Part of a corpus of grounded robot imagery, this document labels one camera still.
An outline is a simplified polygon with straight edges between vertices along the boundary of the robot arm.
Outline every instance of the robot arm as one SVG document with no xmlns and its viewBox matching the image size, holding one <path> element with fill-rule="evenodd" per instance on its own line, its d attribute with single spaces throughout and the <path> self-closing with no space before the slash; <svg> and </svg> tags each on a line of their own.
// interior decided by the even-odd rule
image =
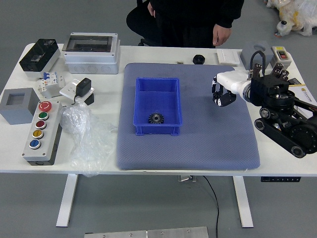
<svg viewBox="0 0 317 238">
<path fill-rule="evenodd" d="M 317 152 L 317 107 L 295 97 L 288 90 L 288 73 L 276 64 L 269 75 L 260 77 L 260 65 L 249 73 L 230 71 L 217 74 L 212 81 L 213 101 L 220 107 L 235 101 L 236 95 L 261 106 L 261 118 L 255 127 L 297 158 Z M 313 113 L 311 118 L 300 114 L 294 106 Z"/>
</svg>

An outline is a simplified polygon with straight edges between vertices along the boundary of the yellow button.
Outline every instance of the yellow button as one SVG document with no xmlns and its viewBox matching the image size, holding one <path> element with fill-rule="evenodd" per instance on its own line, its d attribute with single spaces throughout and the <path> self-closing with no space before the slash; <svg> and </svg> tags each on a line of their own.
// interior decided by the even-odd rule
<svg viewBox="0 0 317 238">
<path fill-rule="evenodd" d="M 41 139 L 44 136 L 44 133 L 41 130 L 35 130 L 33 132 L 33 137 L 35 139 Z"/>
</svg>

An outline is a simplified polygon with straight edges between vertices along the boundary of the table leg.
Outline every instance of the table leg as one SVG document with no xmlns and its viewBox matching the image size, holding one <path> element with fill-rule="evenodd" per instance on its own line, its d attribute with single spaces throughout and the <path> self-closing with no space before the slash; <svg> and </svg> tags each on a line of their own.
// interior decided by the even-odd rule
<svg viewBox="0 0 317 238">
<path fill-rule="evenodd" d="M 78 175 L 69 174 L 65 185 L 63 199 L 58 214 L 57 227 L 68 227 L 70 210 L 73 204 Z"/>
<path fill-rule="evenodd" d="M 233 182 L 234 188 L 236 190 L 241 225 L 242 227 L 253 227 L 253 221 L 243 176 L 233 176 Z"/>
</svg>

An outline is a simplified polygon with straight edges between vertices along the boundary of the blue foam mat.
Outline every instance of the blue foam mat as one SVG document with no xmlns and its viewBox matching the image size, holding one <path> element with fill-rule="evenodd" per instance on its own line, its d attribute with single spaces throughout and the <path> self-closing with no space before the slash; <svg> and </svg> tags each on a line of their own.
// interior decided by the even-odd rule
<svg viewBox="0 0 317 238">
<path fill-rule="evenodd" d="M 122 170 L 245 170 L 260 166 L 253 122 L 239 96 L 227 107 L 212 101 L 212 78 L 234 70 L 221 65 L 131 63 L 125 68 L 117 140 Z M 135 83 L 138 77 L 180 80 L 183 125 L 179 136 L 135 135 Z"/>
</svg>

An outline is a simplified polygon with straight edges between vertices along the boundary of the black knob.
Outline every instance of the black knob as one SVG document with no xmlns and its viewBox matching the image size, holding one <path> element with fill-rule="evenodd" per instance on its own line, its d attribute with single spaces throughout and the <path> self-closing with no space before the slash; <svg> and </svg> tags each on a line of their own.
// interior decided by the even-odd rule
<svg viewBox="0 0 317 238">
<path fill-rule="evenodd" d="M 193 58 L 194 64 L 204 64 L 205 63 L 205 57 L 202 55 L 195 55 Z"/>
</svg>

